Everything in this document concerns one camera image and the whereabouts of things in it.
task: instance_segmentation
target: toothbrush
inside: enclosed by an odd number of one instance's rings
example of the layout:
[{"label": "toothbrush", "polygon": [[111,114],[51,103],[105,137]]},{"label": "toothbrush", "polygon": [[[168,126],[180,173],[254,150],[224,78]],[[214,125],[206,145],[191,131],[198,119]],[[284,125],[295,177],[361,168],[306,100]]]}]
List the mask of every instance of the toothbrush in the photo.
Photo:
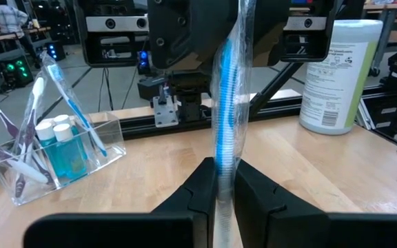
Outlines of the toothbrush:
[{"label": "toothbrush", "polygon": [[79,109],[79,106],[73,100],[70,99],[70,97],[65,93],[65,90],[62,88],[61,82],[63,81],[63,76],[61,73],[61,69],[57,65],[48,65],[47,71],[48,71],[50,77],[52,78],[52,80],[54,81],[54,84],[56,84],[58,91],[61,93],[63,99],[67,102],[67,104],[71,107],[73,112],[81,120],[82,127],[91,134],[91,137],[93,138],[97,147],[101,150],[102,154],[104,156],[107,156],[107,151],[106,151],[101,139],[97,135],[96,131],[94,131],[93,127],[88,122],[87,118],[84,117],[84,115],[82,114],[82,111]]},{"label": "toothbrush", "polygon": [[16,161],[15,159],[13,159],[13,156],[11,154],[7,153],[1,148],[0,160],[7,160],[7,163],[10,167],[17,170],[19,173],[25,174],[29,178],[34,179],[35,181],[38,181],[40,183],[46,183],[48,181],[43,174],[39,173],[37,170],[33,169],[31,166],[27,165],[22,161]]},{"label": "toothbrush", "polygon": [[[0,108],[0,119],[2,120],[3,124],[5,125],[7,132],[13,138],[16,138],[19,133],[18,127],[16,125],[14,125],[12,121],[10,121],[10,119],[2,112],[1,108]],[[47,170],[45,170],[46,173],[44,173],[44,170],[41,168],[41,166],[45,167],[45,165],[42,163],[42,160],[41,160],[41,158],[39,158],[38,154],[33,153],[33,158],[34,158],[35,163],[38,165],[39,171],[41,173],[43,173],[45,177],[48,178],[48,183],[50,183],[50,180],[51,180],[51,182],[53,182],[50,173]],[[23,182],[22,180],[23,180],[23,176],[20,175],[17,180],[17,185],[19,185],[19,183],[22,183],[25,185],[25,182]]]},{"label": "toothbrush", "polygon": [[[32,109],[30,110],[30,115],[28,118],[28,122],[25,129],[25,136],[23,137],[23,144],[21,146],[21,154],[25,154],[24,162],[28,165],[31,163],[32,155],[35,157],[37,154],[32,152],[33,149],[33,140],[34,140],[34,127],[36,126],[36,113],[38,108],[39,99],[42,97],[44,91],[44,79],[38,77],[34,82],[32,93],[33,93],[33,104]],[[48,170],[46,169],[43,163],[38,163],[39,171],[48,179],[48,184],[53,184],[53,179]]]}]

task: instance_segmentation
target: bottle cap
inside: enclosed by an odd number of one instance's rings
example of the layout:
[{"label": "bottle cap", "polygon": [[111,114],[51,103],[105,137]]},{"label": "bottle cap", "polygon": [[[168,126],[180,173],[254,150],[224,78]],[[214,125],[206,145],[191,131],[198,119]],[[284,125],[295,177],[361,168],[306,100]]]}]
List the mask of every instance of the bottle cap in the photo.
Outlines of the bottle cap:
[{"label": "bottle cap", "polygon": [[68,124],[68,125],[72,125],[72,121],[70,120],[70,117],[66,114],[61,114],[56,116],[53,121],[56,123],[56,125],[59,124]]},{"label": "bottle cap", "polygon": [[54,135],[58,141],[68,141],[73,138],[73,133],[68,124],[59,124],[53,127]]},{"label": "bottle cap", "polygon": [[53,126],[49,122],[41,122],[34,129],[40,141],[47,141],[54,138]]}]

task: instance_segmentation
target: blue liquid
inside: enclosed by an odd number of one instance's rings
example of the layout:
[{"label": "blue liquid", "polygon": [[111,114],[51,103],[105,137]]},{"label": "blue liquid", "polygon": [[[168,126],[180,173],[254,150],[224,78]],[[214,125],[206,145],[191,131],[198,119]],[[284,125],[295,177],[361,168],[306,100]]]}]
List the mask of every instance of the blue liquid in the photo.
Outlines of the blue liquid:
[{"label": "blue liquid", "polygon": [[[72,126],[72,133],[73,133],[73,136],[76,136],[79,134],[79,130],[77,129],[76,126]],[[81,150],[82,158],[86,161],[88,157],[85,152],[85,149],[83,148],[83,143],[82,143],[82,139],[80,136],[76,137],[76,142],[77,142],[77,145],[79,146],[79,149]]]},{"label": "blue liquid", "polygon": [[65,168],[69,179],[79,178],[86,173],[87,166],[82,156],[83,150],[79,149],[76,138],[57,143],[56,148],[60,164]]},{"label": "blue liquid", "polygon": [[48,160],[53,166],[54,173],[56,174],[57,177],[62,177],[65,176],[66,170],[62,165],[60,164],[59,161],[59,155],[57,154],[57,147],[55,144],[57,142],[56,138],[53,137],[51,139],[48,139],[46,141],[39,141],[42,147],[44,148],[45,153],[47,154]]}]

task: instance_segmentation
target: blue light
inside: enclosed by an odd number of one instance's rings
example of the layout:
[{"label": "blue light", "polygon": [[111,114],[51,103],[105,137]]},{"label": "blue light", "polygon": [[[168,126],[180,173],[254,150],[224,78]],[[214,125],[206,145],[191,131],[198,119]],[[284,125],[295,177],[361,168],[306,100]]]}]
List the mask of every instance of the blue light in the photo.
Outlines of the blue light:
[{"label": "blue light", "polygon": [[146,58],[148,58],[148,53],[141,52],[141,59],[146,59]]}]

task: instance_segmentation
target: small bottle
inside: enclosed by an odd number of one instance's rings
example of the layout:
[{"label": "small bottle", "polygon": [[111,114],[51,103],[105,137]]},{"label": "small bottle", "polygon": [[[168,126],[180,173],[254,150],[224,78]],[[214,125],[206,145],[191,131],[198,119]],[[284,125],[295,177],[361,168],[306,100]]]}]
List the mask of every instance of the small bottle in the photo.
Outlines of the small bottle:
[{"label": "small bottle", "polygon": [[87,169],[82,158],[77,140],[73,138],[70,125],[60,124],[53,128],[58,143],[56,144],[57,154],[61,165],[65,168],[67,177],[76,179],[83,176]]},{"label": "small bottle", "polygon": [[[70,117],[68,115],[66,115],[66,114],[58,115],[53,119],[53,121],[56,125],[60,125],[60,124],[70,125],[70,127],[72,129],[73,136],[79,135],[79,130],[77,129],[77,127],[75,125],[72,124],[72,121],[70,120]],[[77,145],[81,149],[82,158],[84,160],[87,160],[87,154],[85,152],[85,149],[83,148],[83,143],[82,143],[81,137],[80,136],[76,137],[76,140],[77,140]]]},{"label": "small bottle", "polygon": [[65,176],[65,169],[59,163],[59,156],[56,152],[57,140],[54,136],[53,126],[49,122],[42,122],[35,127],[39,142],[47,154],[48,160],[52,164],[54,173],[58,178]]}]

